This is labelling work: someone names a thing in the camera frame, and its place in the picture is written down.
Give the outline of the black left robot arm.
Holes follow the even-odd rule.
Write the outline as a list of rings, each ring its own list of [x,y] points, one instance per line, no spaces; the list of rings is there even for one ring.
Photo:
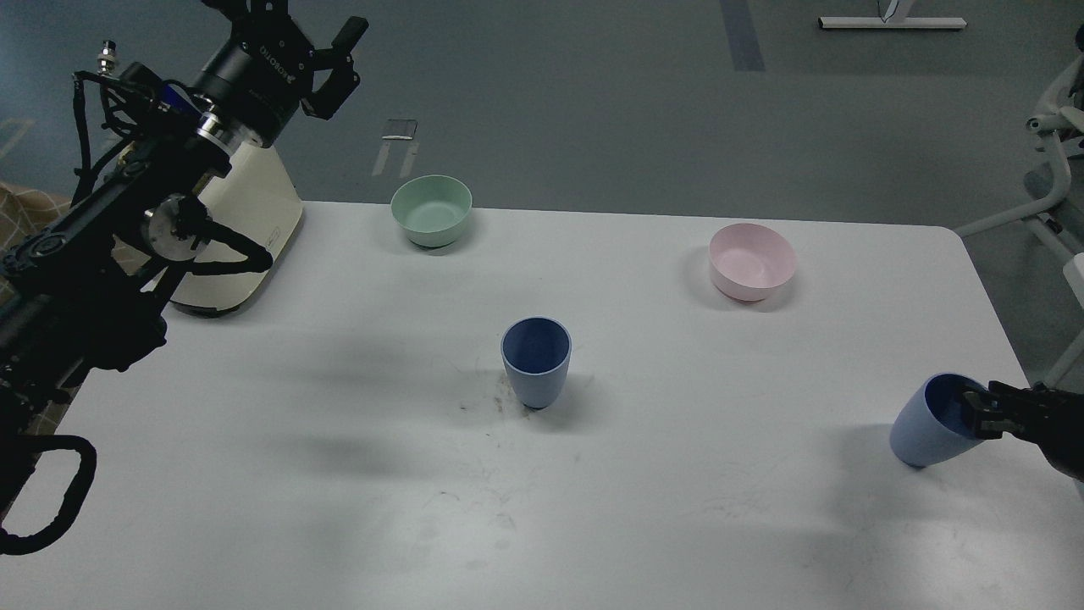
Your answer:
[[[351,16],[315,47],[285,1],[212,1],[231,25],[194,85],[162,80],[116,46],[73,76],[80,146],[70,209],[3,254],[3,509],[46,441],[30,433],[90,369],[127,369],[165,342],[165,304],[188,275],[264,273],[274,255],[217,223],[198,193],[244,143],[268,150],[295,112],[328,120],[360,77]]]

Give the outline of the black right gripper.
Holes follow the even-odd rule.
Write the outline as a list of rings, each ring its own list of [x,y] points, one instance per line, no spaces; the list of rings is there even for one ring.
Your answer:
[[[1046,386],[966,385],[962,418],[975,439],[1011,434],[1037,445],[1054,470],[1083,481],[1083,394]]]

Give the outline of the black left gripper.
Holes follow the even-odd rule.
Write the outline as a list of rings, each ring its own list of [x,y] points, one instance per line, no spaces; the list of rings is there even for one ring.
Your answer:
[[[360,85],[352,51],[367,20],[350,16],[330,47],[318,49],[286,1],[206,1],[230,23],[230,35],[202,67],[194,92],[202,107],[236,121],[268,150],[298,109],[330,120]]]

